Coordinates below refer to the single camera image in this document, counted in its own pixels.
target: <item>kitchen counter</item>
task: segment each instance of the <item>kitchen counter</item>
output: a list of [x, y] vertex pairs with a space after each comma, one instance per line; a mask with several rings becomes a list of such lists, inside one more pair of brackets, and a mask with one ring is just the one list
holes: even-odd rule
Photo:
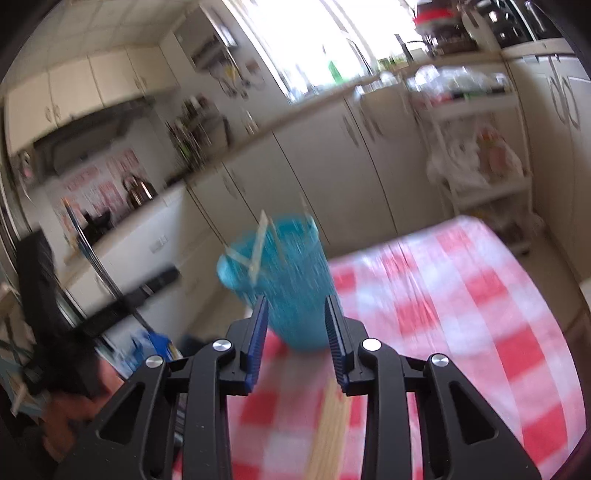
[[[403, 77], [414, 75], [414, 73], [421, 67], [429, 64], [435, 66], [449, 66], [449, 65], [469, 65], [476, 63], [493, 63], [502, 61], [503, 58], [500, 52], [474, 52], [463, 53], [457, 55], [449, 55], [435, 60], [427, 59], [426, 61], [416, 62], [411, 65], [404, 64], [393, 67], [390, 71], [394, 74], [401, 74]], [[337, 102], [353, 93], [358, 86], [368, 85], [378, 80], [379, 75], [372, 75], [357, 79], [354, 82], [347, 83], [332, 89], [330, 92], [320, 94], [318, 96], [306, 99], [298, 104], [295, 104], [288, 114], [263, 125], [254, 135], [245, 138], [242, 141], [234, 144], [223, 154], [212, 159], [204, 170], [191, 173], [185, 181], [179, 182], [169, 187], [152, 202], [144, 205], [142, 208], [132, 212], [125, 220], [116, 226], [114, 230], [108, 232], [99, 242], [97, 242], [93, 249], [100, 258], [105, 255], [117, 242], [125, 239], [138, 225], [141, 225], [152, 215], [165, 208], [171, 199], [183, 194], [187, 188], [188, 183], [194, 182], [199, 176], [206, 174], [219, 167], [224, 161], [238, 155], [243, 150], [250, 147], [255, 142], [267, 137], [273, 131], [279, 130], [288, 124], [300, 119], [303, 116], [309, 115], [322, 107], [325, 107], [333, 102]], [[69, 259], [66, 259], [67, 267], [60, 272], [59, 280], [64, 288], [72, 285], [88, 268], [90, 264], [78, 252], [73, 254]]]
[[[182, 195], [185, 189], [186, 184], [182, 181], [178, 182], [160, 193], [154, 200], [142, 205], [138, 210], [131, 212], [122, 222], [118, 223], [113, 230], [109, 231], [94, 244], [92, 248], [96, 255], [101, 258], [115, 245], [115, 243], [125, 239], [125, 237], [133, 232], [135, 228], [154, 216], [160, 210], [166, 208], [174, 199]], [[66, 265], [67, 268], [64, 271], [58, 272], [58, 280], [63, 288], [68, 288], [88, 268], [91, 268], [88, 260], [79, 251], [76, 251], [66, 259]]]
[[563, 38], [532, 41], [503, 48], [502, 50], [504, 60], [520, 59], [529, 55], [574, 55], [574, 52], [569, 43]]

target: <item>window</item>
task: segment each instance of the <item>window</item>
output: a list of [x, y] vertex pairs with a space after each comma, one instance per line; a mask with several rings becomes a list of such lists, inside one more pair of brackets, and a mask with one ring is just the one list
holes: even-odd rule
[[292, 101], [367, 73], [421, 40], [405, 0], [225, 0]]

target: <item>ceiling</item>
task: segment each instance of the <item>ceiling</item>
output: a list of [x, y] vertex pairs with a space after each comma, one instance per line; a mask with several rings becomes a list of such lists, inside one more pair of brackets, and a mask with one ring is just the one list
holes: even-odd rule
[[33, 32], [2, 82], [122, 45], [154, 45], [194, 0], [63, 0]]

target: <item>white shelf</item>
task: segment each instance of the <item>white shelf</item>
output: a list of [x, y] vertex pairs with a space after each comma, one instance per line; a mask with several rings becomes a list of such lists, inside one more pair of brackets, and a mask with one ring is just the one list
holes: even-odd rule
[[457, 197], [454, 197], [446, 186], [442, 186], [442, 190], [444, 195], [453, 205], [455, 205], [459, 210], [466, 210], [471, 207], [482, 205], [483, 203], [492, 202], [496, 199], [526, 191], [530, 187], [531, 177], [525, 176], [520, 179], [507, 180], [502, 183], [492, 185], [487, 189], [461, 193], [458, 194]]
[[425, 120], [440, 122], [472, 115], [497, 112], [519, 105], [516, 93], [483, 95], [468, 99], [453, 100], [431, 108], [420, 109], [418, 114]]

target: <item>kitchen cabinet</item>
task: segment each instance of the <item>kitchen cabinet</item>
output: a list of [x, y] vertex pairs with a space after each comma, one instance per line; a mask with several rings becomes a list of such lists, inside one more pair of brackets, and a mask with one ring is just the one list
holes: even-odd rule
[[345, 102], [274, 133], [331, 249], [344, 253], [396, 236], [384, 190]]
[[256, 229], [255, 216], [224, 166], [198, 176], [189, 186], [226, 244]]
[[560, 79], [548, 57], [509, 64], [530, 140], [534, 208], [567, 254], [571, 253], [574, 159], [569, 114]]
[[[111, 265], [101, 260], [107, 271], [111, 271]], [[67, 288], [68, 293], [88, 316], [98, 309], [113, 301], [113, 297], [107, 286], [102, 282], [96, 271], [88, 267], [86, 271]]]
[[[123, 292], [170, 265], [179, 269], [181, 279], [140, 309], [157, 332], [177, 340], [221, 288], [216, 263], [223, 245], [185, 188], [167, 192], [153, 202], [161, 204], [138, 225], [123, 224], [120, 228], [125, 230], [119, 232], [120, 238], [99, 256]], [[112, 301], [109, 290], [90, 266], [67, 289], [86, 315]], [[129, 342], [129, 334], [139, 329], [131, 319], [107, 336], [122, 346]]]
[[55, 130], [48, 73], [43, 72], [9, 91], [4, 114], [9, 155]]
[[59, 126], [103, 108], [87, 57], [51, 69], [49, 87]]
[[116, 50], [89, 57], [96, 86], [105, 106], [142, 96], [144, 91], [127, 51]]
[[146, 95], [177, 86], [160, 47], [128, 48], [127, 53]]
[[574, 158], [570, 260], [579, 278], [591, 277], [591, 82], [576, 58], [551, 59], [566, 104]]
[[112, 265], [109, 274], [121, 290], [182, 261], [211, 232], [186, 189], [164, 193], [156, 201], [162, 206], [104, 255]]
[[414, 116], [404, 104], [403, 89], [403, 85], [394, 85], [365, 98], [347, 99], [384, 187], [398, 235], [443, 220], [437, 187], [427, 179], [428, 153]]
[[[304, 212], [306, 196], [273, 135], [225, 161], [224, 165], [256, 217], [261, 210], [272, 218]], [[317, 219], [316, 224], [320, 239], [326, 245], [326, 237]]]
[[[156, 332], [173, 342], [186, 333], [207, 302], [222, 288], [216, 272], [217, 259], [222, 253], [222, 243], [210, 232], [188, 256], [176, 263], [180, 279], [139, 310]], [[129, 345], [129, 336], [139, 331], [139, 323], [129, 319], [111, 329], [107, 337], [121, 348]]]

